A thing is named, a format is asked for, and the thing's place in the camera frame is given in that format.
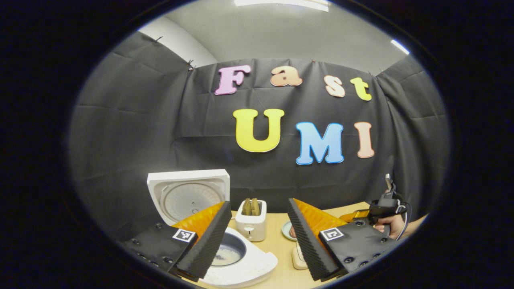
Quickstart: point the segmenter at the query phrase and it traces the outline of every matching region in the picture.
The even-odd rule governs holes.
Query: pink letter
[[[233,66],[233,67],[224,67],[220,68],[219,72],[222,74],[219,79],[219,88],[216,89],[214,94],[223,95],[223,94],[233,94],[237,91],[237,88],[232,86],[232,82],[236,82],[237,85],[243,83],[244,74],[241,72],[250,73],[252,68],[250,65],[241,65],[241,66]]]

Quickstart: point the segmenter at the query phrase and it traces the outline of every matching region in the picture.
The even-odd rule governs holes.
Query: letter m
[[[328,163],[337,163],[344,160],[341,153],[341,132],[343,126],[338,123],[331,123],[326,127],[323,138],[320,136],[318,130],[312,122],[299,122],[296,124],[296,129],[300,131],[300,157],[296,159],[299,165],[310,165],[313,163],[313,158],[310,156],[310,151],[314,153],[316,161],[321,162],[325,153],[328,155],[325,161]]]

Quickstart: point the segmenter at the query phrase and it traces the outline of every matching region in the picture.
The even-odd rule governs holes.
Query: human hand
[[[296,239],[295,229],[291,226],[291,230],[289,230],[289,235]]]
[[[387,218],[378,219],[375,224],[375,229],[384,232],[384,224],[391,224],[391,232],[389,233],[389,237],[396,239],[398,235],[401,233],[403,226],[405,226],[405,222],[401,218],[401,215],[389,216]]]

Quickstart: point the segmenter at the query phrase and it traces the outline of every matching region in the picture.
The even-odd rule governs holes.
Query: black foam
[[[300,244],[305,263],[307,263],[314,281],[319,279],[322,279],[322,281],[328,280],[337,275],[340,268],[310,230],[300,208],[292,198],[289,199],[287,214],[295,229],[296,239]]]
[[[200,240],[177,263],[179,275],[193,281],[205,277],[231,218],[230,202],[224,202]]]

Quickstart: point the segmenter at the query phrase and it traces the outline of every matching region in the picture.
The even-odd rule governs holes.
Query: black fabric
[[[214,95],[222,67],[248,64],[237,92]],[[271,70],[292,66],[303,83],[275,87]],[[323,77],[336,76],[346,95],[331,96]],[[350,79],[369,84],[371,101],[360,99]],[[266,109],[281,109],[279,145],[251,153],[235,140],[238,109],[255,109],[256,139],[268,136]],[[344,161],[296,164],[296,124],[314,123],[324,134],[343,125]],[[371,123],[375,155],[358,158],[355,122]],[[159,221],[148,193],[148,173],[226,169],[233,210],[247,197],[265,200],[268,212],[286,212],[298,198],[320,209],[378,198],[393,173],[397,190],[426,213],[442,183],[447,161],[444,107],[428,75],[410,57],[378,77],[352,68],[296,59],[229,61],[188,71],[186,61],[138,32],[108,54],[79,97],[70,127],[70,161],[77,191],[91,216],[116,238]]]

